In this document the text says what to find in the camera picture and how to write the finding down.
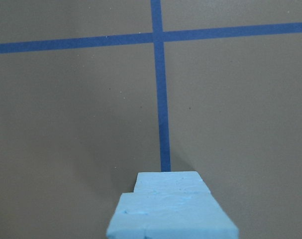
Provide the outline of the blue foam block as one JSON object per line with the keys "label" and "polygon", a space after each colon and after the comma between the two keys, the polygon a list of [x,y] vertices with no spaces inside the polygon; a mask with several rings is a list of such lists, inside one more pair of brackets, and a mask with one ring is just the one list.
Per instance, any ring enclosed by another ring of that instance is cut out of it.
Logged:
{"label": "blue foam block", "polygon": [[196,171],[139,172],[134,193],[210,193]]}
{"label": "blue foam block", "polygon": [[210,193],[123,193],[109,239],[237,239],[239,230]]}

